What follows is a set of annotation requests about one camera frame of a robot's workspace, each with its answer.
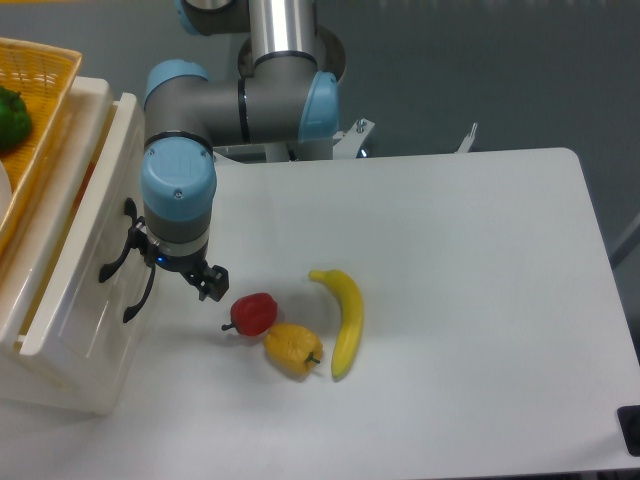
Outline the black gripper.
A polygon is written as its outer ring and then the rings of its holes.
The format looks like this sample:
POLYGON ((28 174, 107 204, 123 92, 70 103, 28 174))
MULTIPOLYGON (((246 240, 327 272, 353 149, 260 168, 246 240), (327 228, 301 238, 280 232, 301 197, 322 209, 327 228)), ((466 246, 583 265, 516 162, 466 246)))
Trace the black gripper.
POLYGON ((152 288, 156 269, 179 273, 198 291, 200 301, 219 302, 229 289, 229 273, 219 266, 205 263, 208 241, 203 238, 184 244, 171 244, 149 236, 146 221, 139 216, 127 233, 129 248, 137 250, 151 273, 146 287, 152 288))

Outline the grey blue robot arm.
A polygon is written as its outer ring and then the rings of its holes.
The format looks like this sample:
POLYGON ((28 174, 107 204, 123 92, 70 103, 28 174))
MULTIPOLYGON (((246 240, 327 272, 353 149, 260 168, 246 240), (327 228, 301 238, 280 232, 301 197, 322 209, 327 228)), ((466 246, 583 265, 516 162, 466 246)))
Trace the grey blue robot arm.
POLYGON ((147 262, 177 272, 201 299, 220 300, 225 269, 205 260, 217 177, 216 147, 330 139, 339 126, 338 81, 321 70, 313 1, 178 1, 194 34, 250 35, 252 73, 215 83, 193 62, 149 73, 143 102, 140 189, 147 262))

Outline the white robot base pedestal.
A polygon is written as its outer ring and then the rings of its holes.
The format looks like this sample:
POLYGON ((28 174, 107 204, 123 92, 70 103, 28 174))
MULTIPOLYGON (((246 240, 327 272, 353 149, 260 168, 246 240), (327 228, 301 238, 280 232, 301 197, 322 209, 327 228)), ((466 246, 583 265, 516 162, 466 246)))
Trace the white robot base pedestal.
MULTIPOLYGON (((339 38, 323 26, 318 27, 316 34, 316 59, 322 70, 333 73, 341 83, 347 70, 346 50, 339 38)), ((219 159, 239 163, 366 158, 375 126, 374 121, 361 117, 347 130, 337 131, 331 139, 231 145, 216 147, 214 153, 219 159)))

